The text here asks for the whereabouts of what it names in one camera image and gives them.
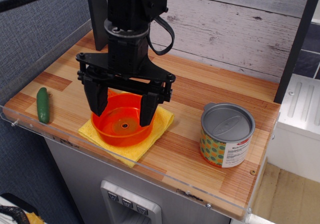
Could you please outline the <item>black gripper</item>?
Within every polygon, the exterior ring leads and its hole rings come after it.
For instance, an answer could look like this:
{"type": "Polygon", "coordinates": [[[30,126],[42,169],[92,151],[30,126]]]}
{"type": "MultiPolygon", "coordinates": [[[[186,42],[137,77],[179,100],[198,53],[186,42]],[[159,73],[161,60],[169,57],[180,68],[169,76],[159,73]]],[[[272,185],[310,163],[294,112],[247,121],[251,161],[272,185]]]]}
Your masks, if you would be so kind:
{"type": "Polygon", "coordinates": [[[148,56],[150,24],[123,30],[105,20],[107,53],[79,53],[78,79],[90,110],[100,116],[108,101],[108,88],[142,95],[139,124],[151,124],[159,102],[170,101],[175,76],[153,64],[148,56]]]}

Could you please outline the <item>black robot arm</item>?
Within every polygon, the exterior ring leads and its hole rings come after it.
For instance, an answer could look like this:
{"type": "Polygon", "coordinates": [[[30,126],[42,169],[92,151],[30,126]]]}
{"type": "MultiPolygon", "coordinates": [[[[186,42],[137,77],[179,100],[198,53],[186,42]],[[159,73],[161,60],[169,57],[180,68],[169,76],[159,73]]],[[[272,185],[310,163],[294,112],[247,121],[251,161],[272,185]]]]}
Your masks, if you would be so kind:
{"type": "Polygon", "coordinates": [[[84,86],[91,111],[100,116],[108,104],[108,89],[141,96],[139,124],[151,123],[157,106],[172,96],[175,75],[153,64],[150,24],[162,26],[170,36],[173,29],[162,19],[168,0],[107,0],[107,53],[79,53],[78,79],[84,86]]]}

